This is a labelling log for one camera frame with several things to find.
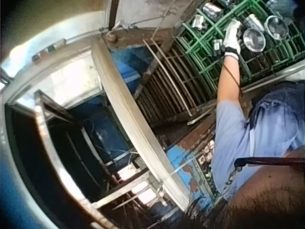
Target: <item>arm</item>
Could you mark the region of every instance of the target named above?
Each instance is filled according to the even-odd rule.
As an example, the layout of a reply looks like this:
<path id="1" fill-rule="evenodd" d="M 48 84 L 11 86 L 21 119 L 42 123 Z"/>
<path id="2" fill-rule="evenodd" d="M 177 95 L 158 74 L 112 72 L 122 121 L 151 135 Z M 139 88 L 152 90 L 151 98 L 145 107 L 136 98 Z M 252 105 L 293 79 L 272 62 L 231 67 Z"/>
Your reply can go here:
<path id="1" fill-rule="evenodd" d="M 236 60 L 232 56 L 226 56 L 224 58 L 224 64 L 239 84 L 240 77 L 239 77 L 238 60 Z M 218 83 L 217 103 L 221 102 L 222 100 L 230 100 L 232 102 L 239 103 L 238 96 L 239 96 L 239 87 L 237 86 L 234 79 L 232 79 L 232 76 L 223 67 L 220 73 L 220 78 Z"/>
<path id="2" fill-rule="evenodd" d="M 218 92 L 217 92 L 217 103 L 220 103 L 223 100 L 230 100 L 232 102 L 239 103 L 239 87 L 240 84 L 240 75 L 239 75 L 239 65 L 238 65 L 238 55 L 240 53 L 240 46 L 237 41 L 237 29 L 230 28 L 228 29 L 225 39 L 224 46 L 226 48 L 224 65 L 220 73 L 219 83 L 218 83 Z"/>

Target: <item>metal bowl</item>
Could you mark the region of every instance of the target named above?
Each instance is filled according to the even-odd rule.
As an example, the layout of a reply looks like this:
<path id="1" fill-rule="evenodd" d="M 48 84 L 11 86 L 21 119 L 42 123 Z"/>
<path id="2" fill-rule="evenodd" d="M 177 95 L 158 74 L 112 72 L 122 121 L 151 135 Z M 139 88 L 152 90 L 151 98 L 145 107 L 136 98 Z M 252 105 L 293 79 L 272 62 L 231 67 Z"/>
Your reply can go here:
<path id="1" fill-rule="evenodd" d="M 288 26 L 277 16 L 270 16 L 265 22 L 265 30 L 275 40 L 282 41 L 289 33 Z"/>
<path id="2" fill-rule="evenodd" d="M 250 51 L 261 52 L 266 46 L 266 39 L 260 31 L 250 28 L 244 32 L 244 44 Z"/>

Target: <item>cable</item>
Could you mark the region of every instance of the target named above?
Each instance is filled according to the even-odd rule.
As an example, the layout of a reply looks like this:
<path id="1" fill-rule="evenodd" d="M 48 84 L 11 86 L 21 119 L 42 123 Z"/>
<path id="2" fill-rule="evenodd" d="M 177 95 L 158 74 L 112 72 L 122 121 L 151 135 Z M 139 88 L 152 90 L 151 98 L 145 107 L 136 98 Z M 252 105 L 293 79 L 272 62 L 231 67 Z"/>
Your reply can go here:
<path id="1" fill-rule="evenodd" d="M 244 93 L 242 91 L 242 89 L 240 88 L 240 85 L 238 84 L 238 82 L 236 81 L 236 79 L 234 78 L 234 76 L 232 75 L 232 73 L 230 72 L 230 70 L 227 68 L 227 66 L 225 64 L 223 64 L 223 67 L 228 71 L 228 73 L 230 74 L 230 76 L 233 78 L 233 80 L 235 81 L 236 85 L 238 86 L 239 92 L 241 94 L 241 96 L 244 96 Z"/>

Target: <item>hair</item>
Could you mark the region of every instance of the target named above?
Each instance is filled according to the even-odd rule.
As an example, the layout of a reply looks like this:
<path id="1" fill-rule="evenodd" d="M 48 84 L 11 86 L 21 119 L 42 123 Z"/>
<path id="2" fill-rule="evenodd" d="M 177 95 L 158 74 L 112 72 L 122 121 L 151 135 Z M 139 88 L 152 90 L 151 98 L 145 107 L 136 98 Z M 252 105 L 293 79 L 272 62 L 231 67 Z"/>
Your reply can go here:
<path id="1" fill-rule="evenodd" d="M 285 192 L 288 201 L 277 197 Z M 172 228 L 176 229 L 299 229 L 305 226 L 304 189 L 287 187 L 260 193 L 245 199 L 246 208 L 231 206 L 224 199 L 212 210 L 199 210 L 195 201 Z"/>

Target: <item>bright light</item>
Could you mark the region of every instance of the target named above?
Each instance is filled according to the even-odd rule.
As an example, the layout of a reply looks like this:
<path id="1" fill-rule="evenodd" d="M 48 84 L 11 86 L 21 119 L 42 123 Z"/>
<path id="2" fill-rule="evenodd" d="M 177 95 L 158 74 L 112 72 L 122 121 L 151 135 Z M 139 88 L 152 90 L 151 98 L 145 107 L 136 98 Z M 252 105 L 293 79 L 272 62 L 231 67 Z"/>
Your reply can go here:
<path id="1" fill-rule="evenodd" d="M 122 168 L 118 174 L 122 180 L 127 180 L 137 173 L 137 169 L 133 164 Z"/>
<path id="2" fill-rule="evenodd" d="M 146 181 L 143 181 L 142 183 L 140 183 L 140 184 L 138 184 L 136 187 L 134 187 L 133 189 L 132 189 L 132 192 L 134 193 L 134 194 L 136 194 L 136 193 L 138 193 L 138 192 L 141 192 L 144 188 L 146 188 L 147 187 L 147 182 Z"/>
<path id="3" fill-rule="evenodd" d="M 156 194 L 152 191 L 152 189 L 148 189 L 147 191 L 141 193 L 138 198 L 143 204 L 147 204 L 156 198 Z"/>
<path id="4" fill-rule="evenodd" d="M 2 90 L 3 87 L 5 87 L 5 84 L 0 82 L 0 91 Z"/>

